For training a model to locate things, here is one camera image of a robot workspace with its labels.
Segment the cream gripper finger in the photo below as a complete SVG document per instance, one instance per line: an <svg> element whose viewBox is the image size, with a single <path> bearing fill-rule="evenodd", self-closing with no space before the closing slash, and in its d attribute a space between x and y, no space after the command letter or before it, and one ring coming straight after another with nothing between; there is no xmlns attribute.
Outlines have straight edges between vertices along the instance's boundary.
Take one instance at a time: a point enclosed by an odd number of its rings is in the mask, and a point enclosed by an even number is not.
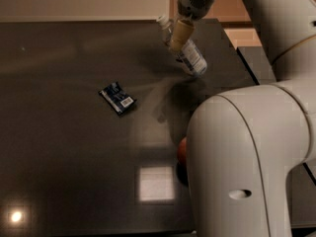
<svg viewBox="0 0 316 237"><path fill-rule="evenodd" d="M178 53L189 40L195 30L195 25L192 21L186 19L177 19L174 22L174 28L170 40L170 50Z"/></svg>

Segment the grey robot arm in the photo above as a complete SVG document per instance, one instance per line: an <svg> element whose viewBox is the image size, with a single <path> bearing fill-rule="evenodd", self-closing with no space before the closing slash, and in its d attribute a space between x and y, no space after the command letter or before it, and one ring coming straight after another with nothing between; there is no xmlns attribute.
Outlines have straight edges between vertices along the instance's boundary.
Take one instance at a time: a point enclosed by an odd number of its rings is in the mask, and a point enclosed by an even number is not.
<svg viewBox="0 0 316 237"><path fill-rule="evenodd" d="M187 132L198 237L291 237L289 172L316 157L316 3L242 0L275 82L204 101Z"/></svg>

